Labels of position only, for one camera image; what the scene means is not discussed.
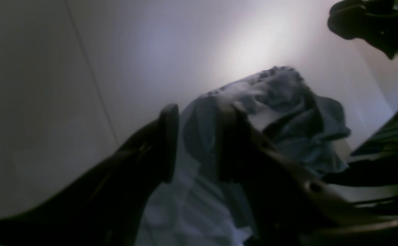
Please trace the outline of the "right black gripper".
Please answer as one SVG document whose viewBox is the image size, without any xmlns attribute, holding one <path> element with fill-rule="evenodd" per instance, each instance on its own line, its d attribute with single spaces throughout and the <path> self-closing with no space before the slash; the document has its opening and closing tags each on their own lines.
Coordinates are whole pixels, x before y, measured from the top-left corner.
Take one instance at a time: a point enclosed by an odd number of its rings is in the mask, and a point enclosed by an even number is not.
<svg viewBox="0 0 398 246">
<path fill-rule="evenodd" d="M 361 39 L 389 59 L 398 54 L 398 6 L 394 0 L 343 0 L 327 20 L 329 30 L 345 40 Z"/>
</svg>

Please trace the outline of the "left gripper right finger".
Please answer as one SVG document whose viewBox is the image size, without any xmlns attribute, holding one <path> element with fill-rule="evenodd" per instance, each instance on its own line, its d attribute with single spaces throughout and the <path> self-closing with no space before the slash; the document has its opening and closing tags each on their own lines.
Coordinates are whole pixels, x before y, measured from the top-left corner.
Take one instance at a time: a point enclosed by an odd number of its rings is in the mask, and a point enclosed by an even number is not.
<svg viewBox="0 0 398 246">
<path fill-rule="evenodd" d="M 398 246 L 398 219 L 344 200 L 228 102 L 217 103 L 216 164 L 221 181 L 241 185 L 262 246 Z"/>
</svg>

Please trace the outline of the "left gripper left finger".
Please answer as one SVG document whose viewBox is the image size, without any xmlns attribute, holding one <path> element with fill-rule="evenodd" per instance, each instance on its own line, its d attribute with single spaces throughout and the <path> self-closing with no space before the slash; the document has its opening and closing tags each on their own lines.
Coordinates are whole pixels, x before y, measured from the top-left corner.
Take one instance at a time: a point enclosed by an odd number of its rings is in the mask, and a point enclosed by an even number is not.
<svg viewBox="0 0 398 246">
<path fill-rule="evenodd" d="M 178 106 L 169 104 L 61 192 L 0 218 L 0 245 L 133 246 L 149 197 L 173 179 L 178 130 Z"/>
</svg>

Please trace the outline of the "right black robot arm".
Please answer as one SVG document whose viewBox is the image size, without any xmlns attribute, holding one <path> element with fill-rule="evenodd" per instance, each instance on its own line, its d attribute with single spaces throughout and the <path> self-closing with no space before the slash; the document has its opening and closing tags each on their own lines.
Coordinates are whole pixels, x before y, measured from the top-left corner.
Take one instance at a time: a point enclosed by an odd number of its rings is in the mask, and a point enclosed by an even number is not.
<svg viewBox="0 0 398 246">
<path fill-rule="evenodd" d="M 342 0 L 329 10 L 329 30 L 361 39 L 392 60 L 398 54 L 398 9 L 394 0 Z"/>
</svg>

